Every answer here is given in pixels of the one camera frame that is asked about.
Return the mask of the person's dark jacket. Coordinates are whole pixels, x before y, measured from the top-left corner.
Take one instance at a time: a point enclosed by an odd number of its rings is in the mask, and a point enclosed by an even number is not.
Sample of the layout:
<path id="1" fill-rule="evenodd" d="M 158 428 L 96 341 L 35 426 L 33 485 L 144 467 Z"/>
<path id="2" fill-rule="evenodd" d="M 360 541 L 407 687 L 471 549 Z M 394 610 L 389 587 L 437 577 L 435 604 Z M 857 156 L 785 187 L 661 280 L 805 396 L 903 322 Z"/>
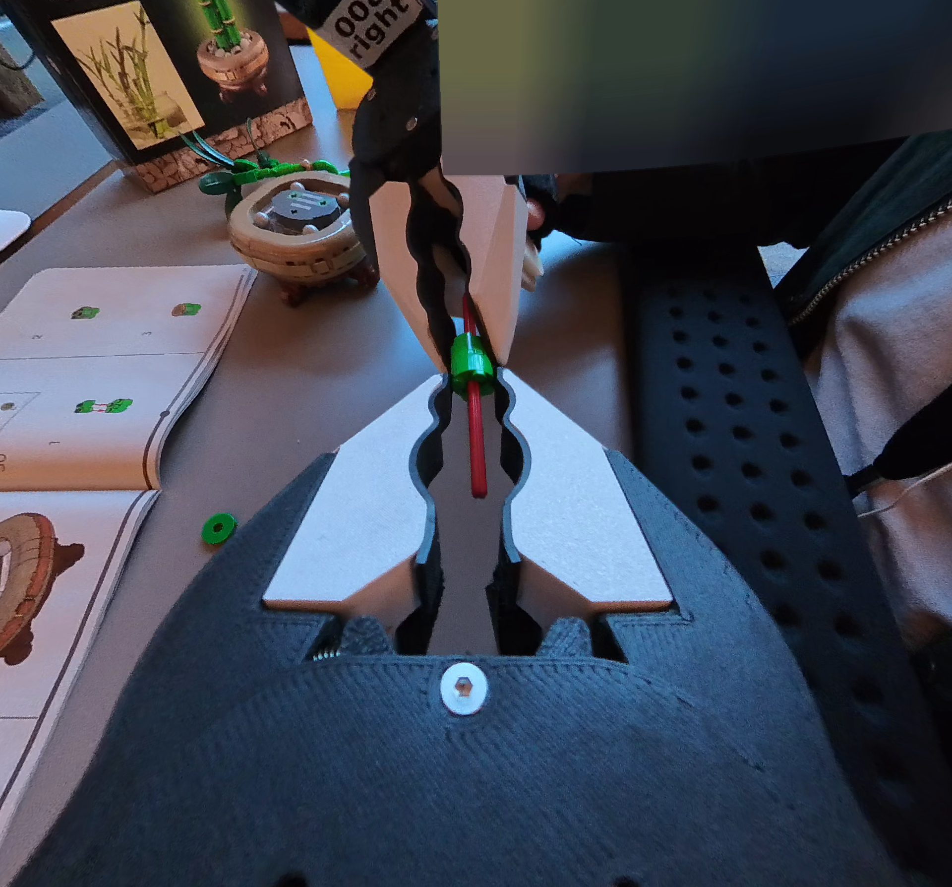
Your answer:
<path id="1" fill-rule="evenodd" d="M 822 339 L 839 285 L 951 208 L 951 131 L 911 136 L 876 170 L 779 283 L 795 350 Z"/>

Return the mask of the open instruction booklet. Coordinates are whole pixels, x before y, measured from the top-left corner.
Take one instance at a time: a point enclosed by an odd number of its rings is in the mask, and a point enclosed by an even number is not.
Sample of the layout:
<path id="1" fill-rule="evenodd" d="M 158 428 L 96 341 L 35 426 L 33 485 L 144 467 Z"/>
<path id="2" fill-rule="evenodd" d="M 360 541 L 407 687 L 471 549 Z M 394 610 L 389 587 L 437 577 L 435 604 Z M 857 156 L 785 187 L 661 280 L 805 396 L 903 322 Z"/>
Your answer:
<path id="1" fill-rule="evenodd" d="M 254 283 L 243 265 L 51 269 L 1 316 L 1 825 L 28 786 L 159 458 Z"/>

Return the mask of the green bamboo brick stalk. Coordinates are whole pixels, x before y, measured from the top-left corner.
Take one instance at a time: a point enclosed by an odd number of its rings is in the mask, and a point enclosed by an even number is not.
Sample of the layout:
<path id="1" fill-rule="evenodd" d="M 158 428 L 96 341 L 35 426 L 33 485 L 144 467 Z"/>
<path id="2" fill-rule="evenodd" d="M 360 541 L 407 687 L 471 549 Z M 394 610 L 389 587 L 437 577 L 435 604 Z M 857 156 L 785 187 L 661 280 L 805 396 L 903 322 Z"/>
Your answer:
<path id="1" fill-rule="evenodd" d="M 245 127 L 254 149 L 255 160 L 232 159 L 225 156 L 212 148 L 196 132 L 181 134 L 181 139 L 199 158 L 220 167 L 220 170 L 207 172 L 200 177 L 199 189 L 202 193 L 224 195 L 229 202 L 235 204 L 242 199 L 242 188 L 245 185 L 255 184 L 264 179 L 276 179 L 303 171 L 323 171 L 346 178 L 351 175 L 349 171 L 338 170 L 333 164 L 322 159 L 305 160 L 299 163 L 280 162 L 258 147 L 250 119 L 246 120 Z"/>

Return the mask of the grey desk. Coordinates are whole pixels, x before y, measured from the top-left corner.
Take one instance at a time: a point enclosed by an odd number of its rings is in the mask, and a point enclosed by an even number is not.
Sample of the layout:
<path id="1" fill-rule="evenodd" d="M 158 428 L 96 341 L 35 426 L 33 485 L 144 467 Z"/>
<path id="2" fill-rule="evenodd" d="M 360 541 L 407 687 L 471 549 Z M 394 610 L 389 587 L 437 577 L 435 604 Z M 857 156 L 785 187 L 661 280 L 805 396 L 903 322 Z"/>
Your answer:
<path id="1" fill-rule="evenodd" d="M 511 369 L 608 447 L 630 450 L 622 381 L 622 305 L 614 248 L 554 236 L 544 274 L 523 294 Z M 55 268 L 237 262 L 219 199 L 192 183 L 150 194 L 122 173 L 89 179 L 38 217 L 2 264 L 2 305 Z M 48 831 L 84 773 L 123 685 L 163 617 L 214 554 L 200 536 L 215 512 L 250 518 L 322 452 L 334 450 L 434 372 L 386 289 L 343 284 L 296 308 L 260 277 L 216 371 L 179 418 L 161 455 L 162 489 L 121 575 L 98 580 L 89 559 L 57 581 L 34 625 L 46 631 L 87 609 L 98 630 L 2 842 L 8 881 Z"/>

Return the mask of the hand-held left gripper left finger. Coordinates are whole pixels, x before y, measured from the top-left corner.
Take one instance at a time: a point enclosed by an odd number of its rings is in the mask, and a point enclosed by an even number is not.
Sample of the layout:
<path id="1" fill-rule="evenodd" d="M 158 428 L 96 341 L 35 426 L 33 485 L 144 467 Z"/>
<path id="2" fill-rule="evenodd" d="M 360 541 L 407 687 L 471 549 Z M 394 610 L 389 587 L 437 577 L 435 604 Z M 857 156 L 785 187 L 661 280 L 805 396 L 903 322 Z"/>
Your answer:
<path id="1" fill-rule="evenodd" d="M 451 389 L 434 375 L 346 441 L 264 593 L 271 609 L 371 616 L 425 653 L 443 595 L 435 505 Z"/>

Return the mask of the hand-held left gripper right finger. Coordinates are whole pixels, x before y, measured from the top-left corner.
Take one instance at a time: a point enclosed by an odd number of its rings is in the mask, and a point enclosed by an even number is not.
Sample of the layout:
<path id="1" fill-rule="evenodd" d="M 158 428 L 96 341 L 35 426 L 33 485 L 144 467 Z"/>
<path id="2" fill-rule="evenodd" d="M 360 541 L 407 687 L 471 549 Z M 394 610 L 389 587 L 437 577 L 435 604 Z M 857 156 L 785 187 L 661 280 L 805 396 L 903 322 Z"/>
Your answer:
<path id="1" fill-rule="evenodd" d="M 673 598 L 606 449 L 508 370 L 495 411 L 513 488 L 486 588 L 502 655 L 534 655 L 563 618 L 668 610 Z"/>

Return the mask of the black toy set box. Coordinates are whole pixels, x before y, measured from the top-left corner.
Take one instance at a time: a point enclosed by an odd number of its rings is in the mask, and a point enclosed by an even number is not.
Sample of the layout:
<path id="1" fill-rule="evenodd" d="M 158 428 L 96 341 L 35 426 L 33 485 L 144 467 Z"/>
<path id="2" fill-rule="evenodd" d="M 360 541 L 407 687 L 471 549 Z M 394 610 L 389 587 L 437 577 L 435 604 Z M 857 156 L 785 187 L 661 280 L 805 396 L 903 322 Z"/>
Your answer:
<path id="1" fill-rule="evenodd" d="M 272 0 L 4 0 L 127 174 L 160 192 L 312 123 Z"/>

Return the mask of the red axle rod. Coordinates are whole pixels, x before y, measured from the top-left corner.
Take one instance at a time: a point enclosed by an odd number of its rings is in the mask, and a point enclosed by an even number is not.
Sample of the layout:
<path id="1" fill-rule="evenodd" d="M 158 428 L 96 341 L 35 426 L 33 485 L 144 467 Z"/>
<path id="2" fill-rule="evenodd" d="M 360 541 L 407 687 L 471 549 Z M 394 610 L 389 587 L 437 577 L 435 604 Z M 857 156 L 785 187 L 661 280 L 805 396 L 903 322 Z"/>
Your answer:
<path id="1" fill-rule="evenodd" d="M 462 299 L 464 332 L 478 335 L 477 323 L 470 304 L 470 295 L 464 294 Z M 482 405 L 479 386 L 470 382 L 470 393 L 467 398 L 469 414 L 470 437 L 470 477 L 471 493 L 473 498 L 482 500 L 486 497 L 486 468 L 484 456 Z"/>

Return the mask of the wood block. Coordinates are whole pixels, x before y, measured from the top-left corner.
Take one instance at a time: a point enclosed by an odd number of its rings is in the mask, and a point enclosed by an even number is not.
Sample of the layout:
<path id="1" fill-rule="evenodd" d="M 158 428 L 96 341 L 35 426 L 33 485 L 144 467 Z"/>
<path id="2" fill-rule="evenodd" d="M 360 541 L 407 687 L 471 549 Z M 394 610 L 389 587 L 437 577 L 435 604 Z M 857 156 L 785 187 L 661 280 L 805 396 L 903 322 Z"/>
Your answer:
<path id="1" fill-rule="evenodd" d="M 36 53 L 33 52 L 25 63 L 19 64 L 1 44 L 1 119 L 21 117 L 43 101 L 43 96 L 26 75 L 35 60 Z"/>

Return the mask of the green round brick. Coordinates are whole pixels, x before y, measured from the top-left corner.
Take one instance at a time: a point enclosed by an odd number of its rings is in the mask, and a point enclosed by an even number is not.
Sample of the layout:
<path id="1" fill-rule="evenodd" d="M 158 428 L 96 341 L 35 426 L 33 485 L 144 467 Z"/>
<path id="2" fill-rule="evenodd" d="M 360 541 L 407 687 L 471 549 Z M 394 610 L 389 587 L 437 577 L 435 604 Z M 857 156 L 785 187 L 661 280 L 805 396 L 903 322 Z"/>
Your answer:
<path id="1" fill-rule="evenodd" d="M 480 394 L 493 393 L 495 368 L 482 346 L 482 339 L 473 333 L 458 334 L 450 349 L 450 379 L 454 393 L 467 399 L 470 382 L 476 382 Z"/>

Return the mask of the tan round pot model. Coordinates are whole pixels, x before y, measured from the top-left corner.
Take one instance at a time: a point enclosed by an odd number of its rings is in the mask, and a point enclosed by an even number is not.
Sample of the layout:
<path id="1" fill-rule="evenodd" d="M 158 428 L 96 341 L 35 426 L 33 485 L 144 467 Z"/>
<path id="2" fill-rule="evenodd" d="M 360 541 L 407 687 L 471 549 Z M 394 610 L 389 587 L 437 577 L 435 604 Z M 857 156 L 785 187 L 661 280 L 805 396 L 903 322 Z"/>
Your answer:
<path id="1" fill-rule="evenodd" d="M 350 179 L 326 171 L 265 179 L 232 211 L 233 248 L 274 277 L 293 304 L 311 289 L 351 277 L 374 287 L 376 267 L 356 238 L 349 211 Z"/>

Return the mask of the person's light shirt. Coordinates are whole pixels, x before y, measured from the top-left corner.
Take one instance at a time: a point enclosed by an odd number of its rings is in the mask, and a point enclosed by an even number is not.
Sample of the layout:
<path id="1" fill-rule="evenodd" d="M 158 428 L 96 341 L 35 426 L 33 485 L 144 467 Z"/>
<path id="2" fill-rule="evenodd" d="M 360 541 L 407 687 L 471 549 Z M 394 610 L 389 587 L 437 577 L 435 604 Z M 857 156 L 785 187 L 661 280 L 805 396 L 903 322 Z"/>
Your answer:
<path id="1" fill-rule="evenodd" d="M 950 384 L 950 216 L 840 286 L 805 367 L 839 466 L 851 475 Z M 861 525 L 903 641 L 917 651 L 950 629 L 950 473 Z"/>

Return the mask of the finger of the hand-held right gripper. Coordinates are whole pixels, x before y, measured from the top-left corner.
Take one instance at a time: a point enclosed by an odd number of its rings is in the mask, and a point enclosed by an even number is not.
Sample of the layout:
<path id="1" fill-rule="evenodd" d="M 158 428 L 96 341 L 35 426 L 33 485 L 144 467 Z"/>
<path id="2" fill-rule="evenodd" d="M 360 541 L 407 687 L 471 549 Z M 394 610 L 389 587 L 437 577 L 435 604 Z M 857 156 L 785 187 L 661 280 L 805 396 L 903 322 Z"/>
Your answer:
<path id="1" fill-rule="evenodd" d="M 369 209 L 380 277 L 426 353 L 447 372 L 470 277 L 459 190 L 430 171 L 416 182 L 383 184 Z"/>
<path id="2" fill-rule="evenodd" d="M 499 365 L 508 361 L 519 311 L 528 207 L 504 179 L 458 176 L 460 241 L 470 255 L 469 292 L 487 345 Z"/>

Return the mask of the person's right forearm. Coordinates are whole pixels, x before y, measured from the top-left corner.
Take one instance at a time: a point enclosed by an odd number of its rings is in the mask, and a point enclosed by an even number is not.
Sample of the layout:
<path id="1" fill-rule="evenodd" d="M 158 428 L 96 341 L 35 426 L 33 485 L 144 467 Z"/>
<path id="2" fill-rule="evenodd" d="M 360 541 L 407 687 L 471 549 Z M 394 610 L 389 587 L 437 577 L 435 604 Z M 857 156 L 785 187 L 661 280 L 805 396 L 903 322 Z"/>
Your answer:
<path id="1" fill-rule="evenodd" d="M 557 177 L 544 227 L 593 241 L 744 238 L 806 248 L 904 138 L 733 162 Z"/>

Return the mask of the yellow storage bin stack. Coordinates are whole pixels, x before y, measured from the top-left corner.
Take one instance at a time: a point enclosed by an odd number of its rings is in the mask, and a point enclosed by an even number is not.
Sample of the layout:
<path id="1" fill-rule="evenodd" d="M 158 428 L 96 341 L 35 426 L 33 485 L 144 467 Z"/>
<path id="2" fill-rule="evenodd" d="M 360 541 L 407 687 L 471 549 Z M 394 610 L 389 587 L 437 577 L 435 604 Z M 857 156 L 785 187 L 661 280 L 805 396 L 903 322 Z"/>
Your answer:
<path id="1" fill-rule="evenodd" d="M 307 34 L 320 61 L 335 107 L 338 110 L 356 110 L 371 87 L 371 77 L 311 28 L 307 29 Z"/>

